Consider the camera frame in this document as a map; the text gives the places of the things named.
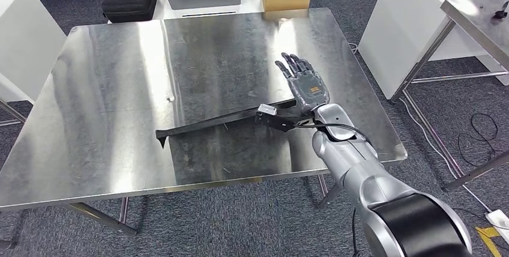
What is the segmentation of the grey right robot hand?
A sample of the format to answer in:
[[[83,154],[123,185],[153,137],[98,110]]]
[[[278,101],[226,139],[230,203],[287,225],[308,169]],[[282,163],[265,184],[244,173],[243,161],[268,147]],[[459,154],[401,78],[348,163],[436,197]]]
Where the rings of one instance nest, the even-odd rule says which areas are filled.
[[[316,108],[330,102],[328,88],[311,63],[295,54],[282,52],[281,56],[287,65],[281,61],[275,61],[275,65],[287,80],[301,115],[311,115]]]

